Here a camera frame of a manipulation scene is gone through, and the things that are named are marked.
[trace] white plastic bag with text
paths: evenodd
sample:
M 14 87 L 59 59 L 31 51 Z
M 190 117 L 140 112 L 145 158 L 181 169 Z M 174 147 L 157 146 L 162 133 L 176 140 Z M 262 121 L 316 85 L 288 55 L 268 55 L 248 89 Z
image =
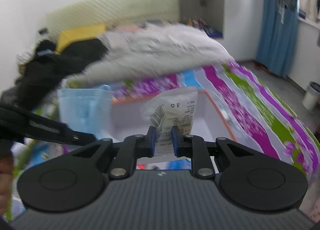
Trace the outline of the white plastic bag with text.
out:
M 155 155 L 173 153 L 171 129 L 174 125 L 183 135 L 191 133 L 197 98 L 196 87 L 181 87 L 165 91 L 141 107 L 142 118 L 156 127 Z

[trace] trash can lid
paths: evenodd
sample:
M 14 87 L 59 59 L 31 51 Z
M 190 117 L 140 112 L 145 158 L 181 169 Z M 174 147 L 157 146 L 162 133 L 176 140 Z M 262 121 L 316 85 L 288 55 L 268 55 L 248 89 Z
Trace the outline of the trash can lid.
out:
M 310 86 L 320 93 L 320 85 L 316 82 L 310 82 Z

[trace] blue plastic bag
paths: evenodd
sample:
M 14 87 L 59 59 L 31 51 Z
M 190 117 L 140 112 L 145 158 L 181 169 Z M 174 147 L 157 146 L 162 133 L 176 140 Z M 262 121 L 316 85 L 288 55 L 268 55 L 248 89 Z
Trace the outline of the blue plastic bag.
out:
M 107 85 L 96 89 L 60 89 L 60 120 L 74 130 L 92 133 L 97 139 L 109 137 L 113 92 Z

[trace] colorful items on shelf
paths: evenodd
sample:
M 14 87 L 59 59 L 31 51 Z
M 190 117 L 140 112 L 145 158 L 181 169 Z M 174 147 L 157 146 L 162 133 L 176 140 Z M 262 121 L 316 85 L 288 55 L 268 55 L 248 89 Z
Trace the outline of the colorful items on shelf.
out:
M 204 32 L 211 38 L 222 38 L 223 34 L 216 29 L 213 29 L 210 25 L 208 25 L 201 18 L 192 18 L 189 19 L 187 25 L 193 26 L 194 28 L 204 30 Z

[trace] yellow pillow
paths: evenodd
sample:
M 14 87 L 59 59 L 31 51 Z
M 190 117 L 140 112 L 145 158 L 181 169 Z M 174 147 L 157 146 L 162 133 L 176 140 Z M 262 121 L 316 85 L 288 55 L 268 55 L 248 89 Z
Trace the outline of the yellow pillow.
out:
M 56 51 L 58 53 L 61 53 L 71 43 L 93 39 L 97 35 L 104 33 L 105 30 L 106 24 L 100 23 L 96 25 L 62 31 L 59 35 Z

